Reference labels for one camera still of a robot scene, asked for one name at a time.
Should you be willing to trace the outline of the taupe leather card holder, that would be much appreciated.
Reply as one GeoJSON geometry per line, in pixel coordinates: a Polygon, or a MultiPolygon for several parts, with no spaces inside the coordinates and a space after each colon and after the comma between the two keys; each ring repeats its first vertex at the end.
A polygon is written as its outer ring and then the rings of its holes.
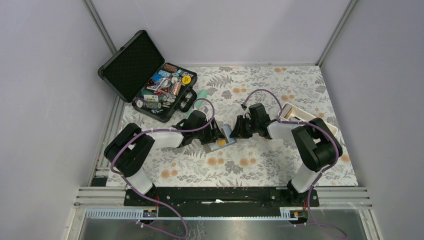
{"type": "Polygon", "coordinates": [[[203,145],[203,149],[205,150],[207,154],[217,150],[221,150],[237,142],[235,138],[230,137],[230,134],[232,132],[232,127],[230,125],[225,124],[224,126],[220,128],[220,131],[223,133],[224,138],[218,139],[215,142],[203,145]]]}

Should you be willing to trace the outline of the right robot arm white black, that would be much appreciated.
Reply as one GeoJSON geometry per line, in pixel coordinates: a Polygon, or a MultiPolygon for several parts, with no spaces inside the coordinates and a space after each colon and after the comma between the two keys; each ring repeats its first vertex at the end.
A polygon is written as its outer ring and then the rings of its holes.
{"type": "Polygon", "coordinates": [[[293,206],[301,205],[307,199],[306,192],[317,183],[324,170],[342,156],[340,143],[319,117],[310,121],[277,120],[270,118],[261,103],[250,107],[243,104],[242,108],[245,113],[237,116],[231,138],[249,139],[258,134],[269,140],[294,141],[302,165],[287,184],[286,198],[293,206]]]}

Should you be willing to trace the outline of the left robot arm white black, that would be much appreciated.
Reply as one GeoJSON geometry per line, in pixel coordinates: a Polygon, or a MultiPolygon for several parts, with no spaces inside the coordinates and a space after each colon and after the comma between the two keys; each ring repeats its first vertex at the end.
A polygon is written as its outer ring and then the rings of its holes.
{"type": "Polygon", "coordinates": [[[205,113],[194,110],[188,118],[182,119],[170,128],[143,131],[137,124],[129,123],[108,144],[103,155],[116,171],[136,192],[136,199],[144,206],[155,200],[153,182],[143,169],[151,150],[182,148],[199,140],[202,145],[224,140],[214,118],[209,120],[205,113]]]}

